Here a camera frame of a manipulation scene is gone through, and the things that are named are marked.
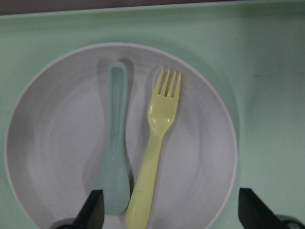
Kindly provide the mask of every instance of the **fork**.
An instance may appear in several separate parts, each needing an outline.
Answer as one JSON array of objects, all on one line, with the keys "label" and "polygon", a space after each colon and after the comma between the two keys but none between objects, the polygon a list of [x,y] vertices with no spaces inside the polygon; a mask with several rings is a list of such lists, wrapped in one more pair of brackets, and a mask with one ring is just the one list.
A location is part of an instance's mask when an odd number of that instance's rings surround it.
[{"label": "fork", "polygon": [[162,140],[175,119],[180,94],[181,73],[178,74],[175,90],[177,71],[174,71],[168,87],[170,74],[171,70],[168,70],[161,86],[164,68],[161,70],[148,106],[147,119],[150,135],[127,208],[125,225],[128,229],[145,229],[148,223]]}]

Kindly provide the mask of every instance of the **table surface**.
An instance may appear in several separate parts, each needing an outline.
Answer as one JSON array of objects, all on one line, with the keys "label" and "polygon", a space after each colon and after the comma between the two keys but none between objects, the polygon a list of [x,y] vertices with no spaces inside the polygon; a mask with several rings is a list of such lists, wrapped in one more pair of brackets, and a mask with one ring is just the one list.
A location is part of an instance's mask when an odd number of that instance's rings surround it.
[{"label": "table surface", "polygon": [[[247,1],[0,16],[0,149],[15,103],[45,65],[82,46],[131,42],[186,61],[217,90],[239,167],[213,229],[241,229],[238,190],[305,222],[305,1]],[[31,229],[0,158],[0,225]]]}]

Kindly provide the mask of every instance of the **white plate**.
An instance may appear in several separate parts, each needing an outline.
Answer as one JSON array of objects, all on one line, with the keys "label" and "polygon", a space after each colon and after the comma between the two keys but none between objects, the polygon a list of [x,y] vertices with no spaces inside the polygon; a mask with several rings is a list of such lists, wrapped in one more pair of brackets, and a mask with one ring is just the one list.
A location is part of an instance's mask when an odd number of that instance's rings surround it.
[{"label": "white plate", "polygon": [[[134,180],[149,129],[146,109],[162,67],[183,73],[176,120],[159,161],[150,229],[208,228],[231,193],[237,166],[234,127],[224,103],[193,67],[166,52],[104,43],[68,53],[43,68],[21,95],[6,139],[14,195],[41,229],[75,217],[86,200],[108,133],[108,67],[126,63],[128,167]],[[104,229],[123,229],[125,215]]]}]

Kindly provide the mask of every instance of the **spoon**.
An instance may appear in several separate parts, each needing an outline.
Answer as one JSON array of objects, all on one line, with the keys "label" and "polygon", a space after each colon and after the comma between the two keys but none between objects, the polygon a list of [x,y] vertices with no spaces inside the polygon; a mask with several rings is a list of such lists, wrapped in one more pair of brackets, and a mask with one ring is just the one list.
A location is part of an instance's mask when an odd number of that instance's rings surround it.
[{"label": "spoon", "polygon": [[102,189],[105,213],[119,215],[130,199],[130,184],[125,162],[125,115],[128,71],[122,62],[109,67],[110,128],[106,150],[95,178],[95,189]]}]

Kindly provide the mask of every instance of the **mint green tray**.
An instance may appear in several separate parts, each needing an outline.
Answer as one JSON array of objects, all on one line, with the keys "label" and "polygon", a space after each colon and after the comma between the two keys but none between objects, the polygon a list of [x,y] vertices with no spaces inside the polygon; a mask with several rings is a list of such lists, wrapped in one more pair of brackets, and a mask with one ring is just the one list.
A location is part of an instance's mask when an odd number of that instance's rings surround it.
[{"label": "mint green tray", "polygon": [[[305,1],[246,1],[0,17],[0,149],[24,87],[64,53],[133,42],[174,54],[224,100],[239,141],[235,188],[213,229],[241,229],[239,187],[305,223]],[[0,227],[32,229],[0,158]]]}]

